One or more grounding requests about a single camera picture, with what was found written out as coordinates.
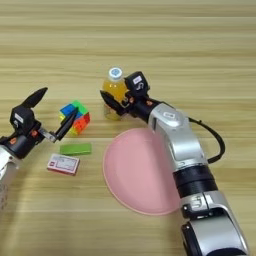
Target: red and white box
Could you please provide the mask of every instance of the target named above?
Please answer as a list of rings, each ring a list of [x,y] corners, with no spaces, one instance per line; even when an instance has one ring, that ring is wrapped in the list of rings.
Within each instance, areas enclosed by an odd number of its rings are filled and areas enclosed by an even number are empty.
[[[48,162],[47,169],[75,176],[79,162],[79,158],[52,154]]]

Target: colorful cube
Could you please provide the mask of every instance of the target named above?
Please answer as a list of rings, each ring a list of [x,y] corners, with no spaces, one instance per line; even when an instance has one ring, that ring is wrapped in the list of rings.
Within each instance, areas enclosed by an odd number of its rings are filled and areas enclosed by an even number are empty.
[[[63,107],[60,110],[60,119],[64,120],[75,108],[78,108],[76,120],[69,130],[70,133],[78,135],[80,134],[90,122],[90,113],[88,109],[83,106],[79,101],[75,100],[71,104]]]

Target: pink plate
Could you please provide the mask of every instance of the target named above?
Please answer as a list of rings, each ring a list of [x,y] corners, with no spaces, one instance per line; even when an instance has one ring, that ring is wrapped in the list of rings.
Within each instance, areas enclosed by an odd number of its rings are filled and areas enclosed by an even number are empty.
[[[112,194],[136,212],[164,215],[179,208],[164,145],[149,129],[117,136],[106,150],[103,172]]]

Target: white cap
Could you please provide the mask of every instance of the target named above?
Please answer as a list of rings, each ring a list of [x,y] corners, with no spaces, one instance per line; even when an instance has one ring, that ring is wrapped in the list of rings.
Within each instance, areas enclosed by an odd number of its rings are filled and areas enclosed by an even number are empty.
[[[120,80],[122,77],[123,71],[121,68],[114,67],[111,68],[108,72],[108,78],[113,81]]]

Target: wooden table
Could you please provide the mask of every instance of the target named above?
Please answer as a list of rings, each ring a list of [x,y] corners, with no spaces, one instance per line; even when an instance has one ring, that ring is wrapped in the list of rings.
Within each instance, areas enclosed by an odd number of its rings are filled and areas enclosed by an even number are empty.
[[[151,96],[202,119],[225,138],[211,169],[256,255],[256,5],[253,0],[0,0],[0,134],[29,93],[48,86],[36,117],[49,130],[77,99],[91,124],[78,138],[93,153],[76,177],[46,170],[59,144],[44,142],[25,160],[1,215],[3,256],[184,255],[179,213],[148,217],[121,206],[102,176],[113,137],[145,125],[103,117],[99,95],[111,66],[142,70]],[[208,155],[214,139],[193,126]]]

